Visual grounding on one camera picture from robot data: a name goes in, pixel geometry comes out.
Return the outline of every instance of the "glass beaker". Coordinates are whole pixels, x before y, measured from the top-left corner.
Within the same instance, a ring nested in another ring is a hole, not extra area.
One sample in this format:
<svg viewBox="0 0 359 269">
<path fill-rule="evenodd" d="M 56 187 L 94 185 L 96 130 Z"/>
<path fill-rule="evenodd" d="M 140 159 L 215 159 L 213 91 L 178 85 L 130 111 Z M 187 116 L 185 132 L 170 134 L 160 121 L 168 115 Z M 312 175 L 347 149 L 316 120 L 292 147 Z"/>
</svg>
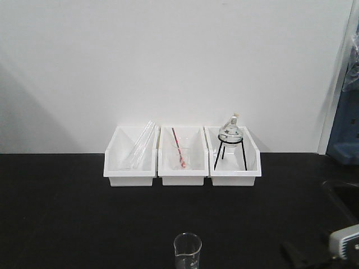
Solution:
<svg viewBox="0 0 359 269">
<path fill-rule="evenodd" d="M 173 245 L 176 269 L 199 269 L 202 241 L 198 235 L 179 234 L 174 239 Z"/>
<path fill-rule="evenodd" d="M 191 149 L 186 147 L 176 147 L 176 153 L 172 160 L 173 170 L 191 170 Z"/>
</svg>

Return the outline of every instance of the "white wall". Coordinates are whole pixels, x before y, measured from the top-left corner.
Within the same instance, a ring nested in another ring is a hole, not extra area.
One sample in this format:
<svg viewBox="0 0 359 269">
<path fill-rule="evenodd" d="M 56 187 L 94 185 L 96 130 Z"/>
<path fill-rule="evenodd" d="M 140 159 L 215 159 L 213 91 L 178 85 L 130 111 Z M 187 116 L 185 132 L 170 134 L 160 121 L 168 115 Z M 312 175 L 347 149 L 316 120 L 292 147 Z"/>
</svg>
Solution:
<svg viewBox="0 0 359 269">
<path fill-rule="evenodd" d="M 316 152 L 351 0 L 2 0 L 0 152 L 104 152 L 116 124 Z"/>
</svg>

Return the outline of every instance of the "black tripod leg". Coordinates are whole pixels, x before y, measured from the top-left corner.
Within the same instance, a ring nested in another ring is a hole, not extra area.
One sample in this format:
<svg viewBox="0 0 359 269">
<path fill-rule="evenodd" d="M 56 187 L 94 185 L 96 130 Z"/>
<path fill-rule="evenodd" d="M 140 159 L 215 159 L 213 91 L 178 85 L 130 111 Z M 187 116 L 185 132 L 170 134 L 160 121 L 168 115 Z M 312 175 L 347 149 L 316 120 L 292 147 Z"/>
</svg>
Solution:
<svg viewBox="0 0 359 269">
<path fill-rule="evenodd" d="M 246 171 L 247 171 L 247 160 L 246 160 L 245 147 L 243 145 L 243 140 L 242 140 L 242 151 L 243 151 L 243 159 L 245 161 L 245 168 L 246 168 Z"/>
<path fill-rule="evenodd" d="M 220 154 L 220 149 L 222 148 L 222 144 L 223 144 L 223 142 L 221 141 L 220 145 L 219 145 L 218 153 L 217 153 L 217 158 L 215 158 L 214 170 L 215 170 L 215 167 L 217 166 L 217 161 L 218 161 L 218 157 L 219 157 L 219 154 Z"/>
<path fill-rule="evenodd" d="M 223 146 L 222 159 L 224 158 L 225 146 Z"/>
</svg>

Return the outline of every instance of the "beaker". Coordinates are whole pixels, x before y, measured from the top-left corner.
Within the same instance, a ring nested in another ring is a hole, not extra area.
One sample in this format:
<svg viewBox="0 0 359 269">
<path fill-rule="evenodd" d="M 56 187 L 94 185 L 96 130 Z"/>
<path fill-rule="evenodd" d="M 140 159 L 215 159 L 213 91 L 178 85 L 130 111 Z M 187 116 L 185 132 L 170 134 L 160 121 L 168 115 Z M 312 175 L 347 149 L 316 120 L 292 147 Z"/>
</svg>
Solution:
<svg viewBox="0 0 359 269">
<path fill-rule="evenodd" d="M 179 234 L 174 239 L 173 245 L 176 269 L 199 269 L 202 241 L 198 235 Z"/>
</svg>

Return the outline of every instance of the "storage bin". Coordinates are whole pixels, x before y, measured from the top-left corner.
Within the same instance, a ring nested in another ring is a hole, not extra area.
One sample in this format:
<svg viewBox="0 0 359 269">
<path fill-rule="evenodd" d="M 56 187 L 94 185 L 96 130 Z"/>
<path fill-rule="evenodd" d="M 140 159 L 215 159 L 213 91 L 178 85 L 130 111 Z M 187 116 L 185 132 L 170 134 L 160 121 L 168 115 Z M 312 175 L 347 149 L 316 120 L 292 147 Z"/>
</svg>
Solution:
<svg viewBox="0 0 359 269">
<path fill-rule="evenodd" d="M 157 171 L 157 141 L 159 128 L 156 126 L 144 157 L 135 170 L 119 170 L 120 161 L 124 160 L 141 135 L 143 127 L 117 126 L 105 151 L 104 177 L 108 177 L 112 187 L 115 186 L 151 186 Z"/>
<path fill-rule="evenodd" d="M 239 127 L 243 132 L 243 145 L 247 161 L 245 170 L 242 146 L 225 147 L 222 159 L 223 146 L 218 158 L 217 167 L 214 163 L 218 153 L 220 141 L 218 140 L 219 126 L 205 126 L 205 135 L 209 152 L 209 175 L 214 186 L 253 186 L 256 177 L 261 176 L 260 152 L 246 127 Z"/>
<path fill-rule="evenodd" d="M 181 156 L 172 128 L 161 127 L 158 175 L 162 177 L 163 185 L 203 185 L 204 177 L 209 174 L 208 150 L 203 127 L 174 127 L 174 130 L 183 158 L 185 161 L 188 160 L 187 167 L 180 167 Z"/>
</svg>

